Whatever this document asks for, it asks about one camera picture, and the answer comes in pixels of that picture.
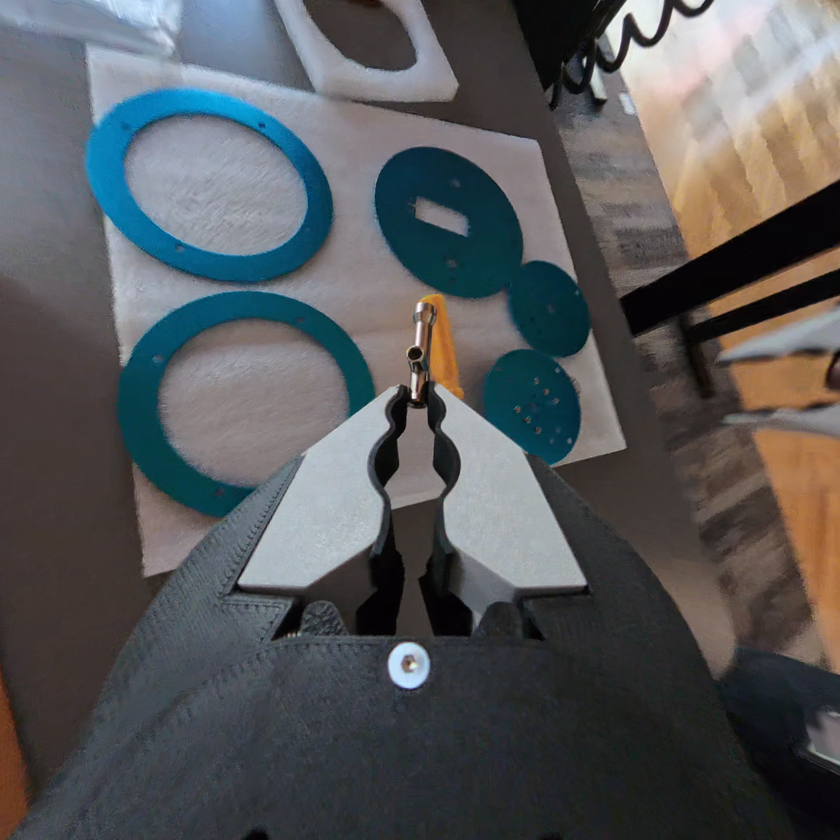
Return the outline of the large blue slotted disc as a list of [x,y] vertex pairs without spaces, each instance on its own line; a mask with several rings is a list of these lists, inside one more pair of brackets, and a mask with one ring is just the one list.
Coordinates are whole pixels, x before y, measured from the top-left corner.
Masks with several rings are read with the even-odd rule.
[[[466,234],[418,217],[420,200],[463,216]],[[522,230],[507,195],[477,164],[449,150],[414,147],[391,157],[376,179],[374,210],[393,255],[437,291],[490,297],[522,263]]]

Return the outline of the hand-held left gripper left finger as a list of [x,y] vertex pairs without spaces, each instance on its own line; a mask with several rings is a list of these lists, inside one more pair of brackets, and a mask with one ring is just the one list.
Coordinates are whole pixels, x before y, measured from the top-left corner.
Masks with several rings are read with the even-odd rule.
[[404,385],[389,387],[302,455],[240,590],[328,601],[352,632],[396,633],[405,569],[385,484],[399,466],[407,402]]

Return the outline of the white foam frame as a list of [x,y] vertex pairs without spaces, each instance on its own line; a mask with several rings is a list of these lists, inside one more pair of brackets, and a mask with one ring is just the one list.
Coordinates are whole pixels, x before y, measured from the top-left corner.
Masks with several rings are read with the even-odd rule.
[[319,95],[357,102],[450,102],[459,82],[420,1],[384,1],[415,51],[403,70],[376,69],[348,58],[316,25],[302,1],[275,6],[309,80]]

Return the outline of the dark desk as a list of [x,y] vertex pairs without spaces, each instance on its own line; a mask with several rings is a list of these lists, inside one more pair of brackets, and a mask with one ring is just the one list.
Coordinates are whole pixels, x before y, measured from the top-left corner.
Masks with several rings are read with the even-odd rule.
[[[560,468],[645,559],[711,671],[735,646],[580,189],[510,2],[425,2],[458,78],[424,116],[539,142],[593,314],[626,449]],[[2,671],[42,790],[154,598],[113,415],[119,350],[102,222],[84,174],[83,48],[2,30]]]

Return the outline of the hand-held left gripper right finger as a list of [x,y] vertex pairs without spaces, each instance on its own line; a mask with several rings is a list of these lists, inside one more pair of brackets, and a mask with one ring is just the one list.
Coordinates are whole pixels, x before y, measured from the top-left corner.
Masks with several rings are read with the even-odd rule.
[[471,635],[497,603],[586,593],[528,454],[442,385],[430,385],[427,415],[444,481],[419,579],[433,633]]

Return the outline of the yellow-handled screwdriver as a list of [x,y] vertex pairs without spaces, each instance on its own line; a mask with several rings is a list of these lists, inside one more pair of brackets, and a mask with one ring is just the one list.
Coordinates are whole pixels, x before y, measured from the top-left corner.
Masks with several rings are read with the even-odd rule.
[[446,309],[445,297],[435,293],[426,295],[421,302],[433,306],[436,311],[429,356],[431,378],[435,384],[443,386],[458,399],[463,400],[465,392],[460,384],[454,334]]

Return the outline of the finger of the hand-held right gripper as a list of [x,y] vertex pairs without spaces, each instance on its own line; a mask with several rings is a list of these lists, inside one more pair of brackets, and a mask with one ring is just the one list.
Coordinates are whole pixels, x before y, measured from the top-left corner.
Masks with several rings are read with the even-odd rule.
[[792,322],[719,353],[719,364],[775,360],[797,354],[835,354],[839,351],[839,308]]
[[724,416],[721,423],[839,438],[839,402],[740,411]]

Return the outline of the white foam sheet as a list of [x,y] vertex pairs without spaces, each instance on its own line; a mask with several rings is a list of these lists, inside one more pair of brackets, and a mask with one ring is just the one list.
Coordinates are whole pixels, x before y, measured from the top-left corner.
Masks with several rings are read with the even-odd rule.
[[[286,462],[408,382],[414,309],[433,288],[376,219],[376,179],[395,154],[435,147],[477,164],[518,216],[521,265],[548,261],[576,280],[534,140],[104,49],[89,48],[87,66],[87,173],[108,242],[146,576],[177,568]],[[441,292],[462,401],[483,415],[493,365],[534,350],[509,285]],[[579,353],[553,358],[582,414],[557,465],[625,449],[592,331]]]

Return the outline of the crumpled clear plastic bag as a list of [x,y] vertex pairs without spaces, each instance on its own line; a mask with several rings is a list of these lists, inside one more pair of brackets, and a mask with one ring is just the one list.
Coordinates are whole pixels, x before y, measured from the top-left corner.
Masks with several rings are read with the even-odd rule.
[[2,1],[5,25],[142,55],[175,52],[183,1]]

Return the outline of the metal cross wrench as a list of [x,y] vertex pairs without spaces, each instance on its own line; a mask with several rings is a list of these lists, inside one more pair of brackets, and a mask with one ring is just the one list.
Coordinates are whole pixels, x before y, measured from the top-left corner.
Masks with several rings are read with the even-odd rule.
[[437,310],[434,304],[420,301],[413,314],[414,342],[406,351],[409,366],[409,404],[413,408],[424,408],[427,404],[428,386],[431,380],[431,350]]

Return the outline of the small blue perforated disc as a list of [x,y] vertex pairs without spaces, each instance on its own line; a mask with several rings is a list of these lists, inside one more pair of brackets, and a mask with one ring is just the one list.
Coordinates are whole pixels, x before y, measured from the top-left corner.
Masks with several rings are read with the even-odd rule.
[[574,384],[546,353],[514,350],[502,355],[486,376],[483,402],[489,423],[550,466],[571,453],[581,432]]
[[548,261],[531,260],[519,267],[508,288],[508,310],[528,345],[557,358],[579,353],[592,330],[578,283]]

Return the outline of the person's dark trousers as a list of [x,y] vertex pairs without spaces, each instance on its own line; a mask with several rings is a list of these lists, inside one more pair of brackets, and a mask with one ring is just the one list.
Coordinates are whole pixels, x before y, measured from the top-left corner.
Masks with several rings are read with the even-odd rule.
[[728,719],[798,838],[839,838],[839,676],[737,650],[719,679]]

